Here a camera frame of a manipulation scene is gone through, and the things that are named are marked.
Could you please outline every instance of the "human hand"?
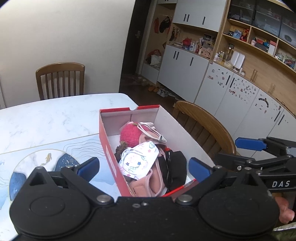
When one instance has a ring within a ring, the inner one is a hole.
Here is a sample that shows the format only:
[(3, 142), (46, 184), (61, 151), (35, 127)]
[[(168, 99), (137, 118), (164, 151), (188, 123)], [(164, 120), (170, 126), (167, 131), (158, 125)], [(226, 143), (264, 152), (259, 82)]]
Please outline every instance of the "human hand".
[(279, 206), (280, 214), (279, 220), (281, 223), (287, 224), (292, 221), (295, 217), (293, 210), (289, 209), (289, 202), (283, 197), (275, 197), (275, 200)]

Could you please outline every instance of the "marble table top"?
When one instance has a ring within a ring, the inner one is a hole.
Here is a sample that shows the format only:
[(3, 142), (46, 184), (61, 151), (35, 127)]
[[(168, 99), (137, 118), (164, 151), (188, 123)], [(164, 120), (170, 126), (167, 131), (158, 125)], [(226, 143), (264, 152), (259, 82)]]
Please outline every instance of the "marble table top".
[(116, 199), (120, 192), (99, 139), (99, 110), (137, 105), (125, 94), (94, 94), (38, 101), (0, 110), (0, 240), (16, 231), (9, 207), (36, 167), (60, 170), (92, 156), (100, 171), (91, 184)]
[(121, 93), (43, 100), (0, 110), (0, 154), (99, 132), (99, 110), (137, 107)]

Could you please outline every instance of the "chair back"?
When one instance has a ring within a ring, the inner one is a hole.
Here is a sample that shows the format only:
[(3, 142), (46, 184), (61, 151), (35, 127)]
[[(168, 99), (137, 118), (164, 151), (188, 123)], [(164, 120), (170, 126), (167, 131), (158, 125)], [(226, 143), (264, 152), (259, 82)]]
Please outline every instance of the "chair back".
[(221, 150), (226, 154), (236, 154), (236, 147), (229, 132), (203, 108), (186, 101), (178, 101), (175, 104), (173, 117), (188, 131), (210, 158), (213, 158)]
[(40, 100), (45, 99), (44, 94), (46, 94), (46, 99), (77, 95), (77, 93), (83, 95), (84, 71), (85, 66), (83, 64), (72, 62), (41, 67), (36, 71)]

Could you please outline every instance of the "printed face mask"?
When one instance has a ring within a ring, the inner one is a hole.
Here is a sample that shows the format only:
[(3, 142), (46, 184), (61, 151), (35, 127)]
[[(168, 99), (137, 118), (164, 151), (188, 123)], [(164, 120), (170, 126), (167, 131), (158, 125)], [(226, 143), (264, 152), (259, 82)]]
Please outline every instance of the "printed face mask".
[(158, 154), (159, 150), (152, 141), (141, 143), (124, 150), (119, 169), (123, 175), (139, 180), (148, 174)]

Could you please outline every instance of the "dark floor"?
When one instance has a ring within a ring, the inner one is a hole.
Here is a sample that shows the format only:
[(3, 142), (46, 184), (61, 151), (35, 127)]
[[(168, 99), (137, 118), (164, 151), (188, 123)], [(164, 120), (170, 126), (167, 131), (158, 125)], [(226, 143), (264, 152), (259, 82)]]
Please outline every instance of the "dark floor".
[(119, 93), (128, 95), (139, 106), (159, 104), (172, 114), (173, 105), (176, 102), (174, 97), (168, 96), (163, 98), (154, 92), (149, 92), (149, 86), (144, 87), (136, 83), (135, 79), (122, 79)]

